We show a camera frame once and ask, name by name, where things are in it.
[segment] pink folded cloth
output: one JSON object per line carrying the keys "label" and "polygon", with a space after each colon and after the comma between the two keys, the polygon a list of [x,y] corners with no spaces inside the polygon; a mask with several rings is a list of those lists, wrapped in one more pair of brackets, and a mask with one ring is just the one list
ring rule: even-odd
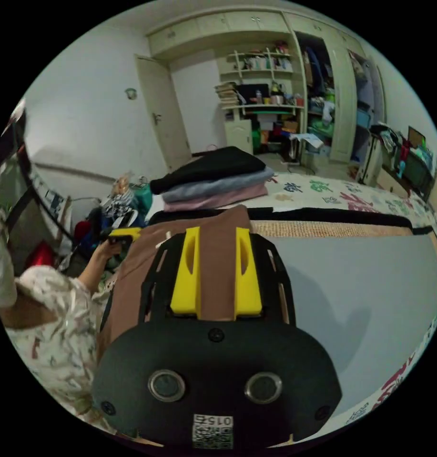
{"label": "pink folded cloth", "polygon": [[263,195],[267,195],[267,189],[264,183],[261,183],[239,190],[231,190],[224,194],[212,195],[211,197],[165,203],[164,211],[174,212],[191,211],[193,209],[220,208],[221,206],[231,205],[238,201],[254,199]]}

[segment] gray folded cloth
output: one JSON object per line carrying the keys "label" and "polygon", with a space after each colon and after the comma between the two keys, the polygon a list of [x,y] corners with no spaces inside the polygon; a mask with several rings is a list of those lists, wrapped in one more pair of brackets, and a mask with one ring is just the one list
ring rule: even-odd
{"label": "gray folded cloth", "polygon": [[274,170],[266,167],[256,173],[230,176],[215,181],[198,181],[181,184],[162,194],[166,203],[175,201],[192,200],[199,197],[211,197],[212,195],[224,194],[232,190],[239,190],[266,182],[274,175]]}

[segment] ceiling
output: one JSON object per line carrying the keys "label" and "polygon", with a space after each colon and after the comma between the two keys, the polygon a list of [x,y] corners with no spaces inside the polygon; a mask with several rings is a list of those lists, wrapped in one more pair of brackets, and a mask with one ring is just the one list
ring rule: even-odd
{"label": "ceiling", "polygon": [[332,19],[296,3],[283,0],[152,0],[143,5],[127,10],[109,20],[103,25],[116,28],[129,28],[147,33],[179,16],[188,15],[210,8],[223,8],[235,6],[261,6],[296,10],[308,13],[319,19]]}

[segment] stack of books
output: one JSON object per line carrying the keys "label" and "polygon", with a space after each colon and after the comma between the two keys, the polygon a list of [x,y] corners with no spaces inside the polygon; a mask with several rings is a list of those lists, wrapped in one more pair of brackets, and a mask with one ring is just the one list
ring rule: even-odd
{"label": "stack of books", "polygon": [[226,82],[215,86],[215,92],[220,98],[223,108],[239,105],[239,98],[236,91],[236,83]]}

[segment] screw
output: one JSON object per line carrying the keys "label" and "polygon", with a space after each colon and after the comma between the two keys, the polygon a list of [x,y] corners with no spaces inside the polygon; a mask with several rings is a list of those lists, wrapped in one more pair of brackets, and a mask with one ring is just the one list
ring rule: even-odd
{"label": "screw", "polygon": [[224,333],[219,328],[213,328],[209,331],[209,339],[214,343],[220,343],[224,340]]}
{"label": "screw", "polygon": [[315,420],[324,420],[328,417],[331,408],[329,406],[322,406],[315,413]]}
{"label": "screw", "polygon": [[115,406],[112,403],[110,403],[109,401],[103,401],[101,403],[101,409],[108,416],[114,416],[116,414]]}

